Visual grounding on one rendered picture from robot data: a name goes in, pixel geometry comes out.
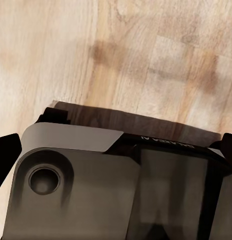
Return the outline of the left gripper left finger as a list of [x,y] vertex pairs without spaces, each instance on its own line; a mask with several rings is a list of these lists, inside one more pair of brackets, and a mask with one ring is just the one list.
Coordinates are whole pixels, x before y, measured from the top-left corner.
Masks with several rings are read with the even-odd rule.
[[0,137],[0,187],[22,152],[17,133]]

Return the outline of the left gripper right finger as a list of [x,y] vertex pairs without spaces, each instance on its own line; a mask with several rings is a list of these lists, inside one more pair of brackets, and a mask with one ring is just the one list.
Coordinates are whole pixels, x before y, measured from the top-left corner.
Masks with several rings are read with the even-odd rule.
[[223,135],[219,149],[222,152],[225,159],[230,164],[230,166],[232,167],[232,134],[231,133],[225,133]]

